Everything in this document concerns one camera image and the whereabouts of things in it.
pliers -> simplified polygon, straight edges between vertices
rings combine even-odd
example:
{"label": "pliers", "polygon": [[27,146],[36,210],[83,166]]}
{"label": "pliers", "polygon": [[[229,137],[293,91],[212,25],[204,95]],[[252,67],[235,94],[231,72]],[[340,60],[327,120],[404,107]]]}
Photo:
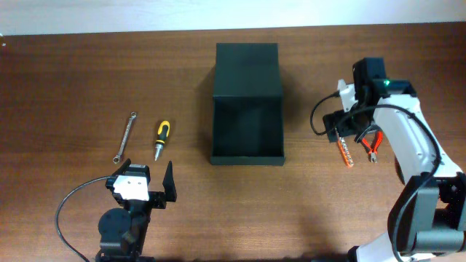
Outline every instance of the pliers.
{"label": "pliers", "polygon": [[361,140],[361,143],[363,144],[364,148],[366,149],[367,154],[369,155],[369,159],[373,163],[377,163],[377,149],[382,143],[382,140],[384,138],[384,133],[382,131],[377,131],[376,132],[376,137],[372,141],[372,146],[369,145],[367,140],[363,138]]}

brown table surface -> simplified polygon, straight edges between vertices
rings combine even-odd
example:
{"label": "brown table surface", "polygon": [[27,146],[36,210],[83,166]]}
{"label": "brown table surface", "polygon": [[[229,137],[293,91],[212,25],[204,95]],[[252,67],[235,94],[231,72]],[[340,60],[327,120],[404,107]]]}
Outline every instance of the brown table surface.
{"label": "brown table surface", "polygon": [[[0,57],[0,260],[79,261],[59,240],[55,210],[87,180],[110,175],[131,111],[125,156],[151,168],[151,190],[173,161],[178,201],[155,210],[144,255],[193,260],[345,253],[387,230],[403,185],[387,140],[371,164],[349,138],[355,166],[314,135],[309,113],[352,64],[382,56],[409,79],[449,156],[466,167],[466,23],[6,37]],[[213,66],[218,42],[277,42],[284,88],[283,167],[214,167]],[[315,119],[339,110],[324,103]],[[154,133],[170,140],[154,162]],[[60,225],[87,257],[99,218],[118,207],[103,182],[66,203]],[[439,261],[460,261],[455,254]]]}

white wall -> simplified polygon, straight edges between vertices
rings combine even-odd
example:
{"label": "white wall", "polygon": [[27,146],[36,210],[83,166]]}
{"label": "white wall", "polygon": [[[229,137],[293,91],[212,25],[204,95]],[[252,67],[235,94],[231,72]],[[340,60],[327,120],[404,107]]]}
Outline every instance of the white wall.
{"label": "white wall", "polygon": [[0,0],[4,35],[465,20],[465,0]]}

metal wrench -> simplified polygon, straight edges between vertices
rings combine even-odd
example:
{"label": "metal wrench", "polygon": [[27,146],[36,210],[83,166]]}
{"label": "metal wrench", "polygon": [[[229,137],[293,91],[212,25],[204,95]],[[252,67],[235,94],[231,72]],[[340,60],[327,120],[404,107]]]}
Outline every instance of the metal wrench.
{"label": "metal wrench", "polygon": [[123,151],[125,150],[126,141],[128,140],[128,135],[130,134],[131,125],[133,124],[134,119],[136,119],[136,112],[131,112],[130,119],[128,120],[128,125],[126,126],[125,135],[123,135],[122,144],[119,147],[118,154],[114,157],[114,163],[118,164],[122,159]]}

black box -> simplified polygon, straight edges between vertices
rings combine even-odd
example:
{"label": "black box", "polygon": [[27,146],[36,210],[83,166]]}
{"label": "black box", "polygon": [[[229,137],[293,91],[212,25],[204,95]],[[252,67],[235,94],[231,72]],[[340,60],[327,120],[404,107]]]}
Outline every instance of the black box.
{"label": "black box", "polygon": [[277,44],[217,44],[214,165],[283,165],[283,89]]}

